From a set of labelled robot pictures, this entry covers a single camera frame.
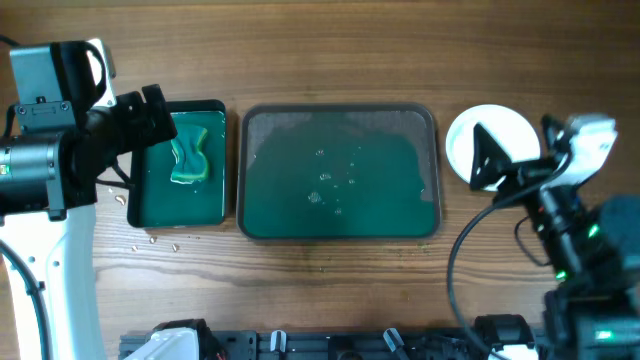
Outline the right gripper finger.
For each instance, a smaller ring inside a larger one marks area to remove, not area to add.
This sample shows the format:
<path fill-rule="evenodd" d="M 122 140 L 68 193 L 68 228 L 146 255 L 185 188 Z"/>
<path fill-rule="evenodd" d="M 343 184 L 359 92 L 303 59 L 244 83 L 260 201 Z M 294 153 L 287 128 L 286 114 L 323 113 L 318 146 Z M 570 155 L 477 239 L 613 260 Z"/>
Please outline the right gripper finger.
<path fill-rule="evenodd" d="M 541 119 L 547 153 L 554 158 L 562 158 L 568 152 L 564 124 L 550 114 Z"/>
<path fill-rule="evenodd" d="M 482 190 L 501 181 L 512 163 L 511 157 L 481 124 L 473 128 L 473 160 L 470 189 Z"/>

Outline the white plate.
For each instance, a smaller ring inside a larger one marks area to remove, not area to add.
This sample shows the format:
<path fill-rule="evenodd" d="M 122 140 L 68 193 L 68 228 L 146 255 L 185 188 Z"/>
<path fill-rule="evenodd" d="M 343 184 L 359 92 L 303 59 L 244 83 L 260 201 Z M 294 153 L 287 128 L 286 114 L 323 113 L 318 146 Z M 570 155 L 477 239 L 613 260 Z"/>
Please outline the white plate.
<path fill-rule="evenodd" d="M 493 136 L 514 162 L 540 157 L 539 138 L 525 117 L 502 105 L 473 106 L 455 118 L 445 141 L 449 164 L 467 184 L 471 179 L 474 155 L 473 129 L 477 123 Z"/>

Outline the green yellow sponge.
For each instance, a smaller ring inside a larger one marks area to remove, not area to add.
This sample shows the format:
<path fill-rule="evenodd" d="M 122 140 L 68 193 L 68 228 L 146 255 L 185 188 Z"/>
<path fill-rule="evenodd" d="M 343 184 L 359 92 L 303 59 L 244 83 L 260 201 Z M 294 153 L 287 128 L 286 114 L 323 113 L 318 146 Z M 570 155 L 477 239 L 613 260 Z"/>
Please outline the green yellow sponge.
<path fill-rule="evenodd" d="M 210 163 L 203 152 L 208 130 L 193 124 L 176 126 L 177 136 L 171 140 L 175 165 L 170 180 L 178 184 L 203 182 L 209 177 Z"/>

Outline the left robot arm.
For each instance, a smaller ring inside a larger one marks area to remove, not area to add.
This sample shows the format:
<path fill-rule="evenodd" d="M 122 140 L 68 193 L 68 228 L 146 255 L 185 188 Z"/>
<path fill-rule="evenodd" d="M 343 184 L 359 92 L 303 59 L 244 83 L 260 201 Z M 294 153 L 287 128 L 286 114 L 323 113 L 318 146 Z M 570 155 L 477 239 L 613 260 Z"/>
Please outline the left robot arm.
<path fill-rule="evenodd" d="M 24 359 L 102 359 L 96 187 L 120 155 L 177 134 L 158 85 L 116 95 L 98 39 L 12 43 L 19 99 L 1 137 L 1 256 Z"/>

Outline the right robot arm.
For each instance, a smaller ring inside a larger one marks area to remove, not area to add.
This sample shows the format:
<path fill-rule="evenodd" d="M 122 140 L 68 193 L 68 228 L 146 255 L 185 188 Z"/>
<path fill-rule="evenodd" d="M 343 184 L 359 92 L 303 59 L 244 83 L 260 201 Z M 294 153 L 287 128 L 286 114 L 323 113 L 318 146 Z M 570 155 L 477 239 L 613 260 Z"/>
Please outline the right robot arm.
<path fill-rule="evenodd" d="M 617 139 L 614 119 L 542 119 L 548 154 L 516 162 L 481 124 L 473 131 L 470 187 L 497 184 L 493 208 L 523 206 L 554 269 L 545 333 L 564 359 L 639 356 L 639 198 L 619 195 L 587 209 L 578 190 L 602 168 Z"/>

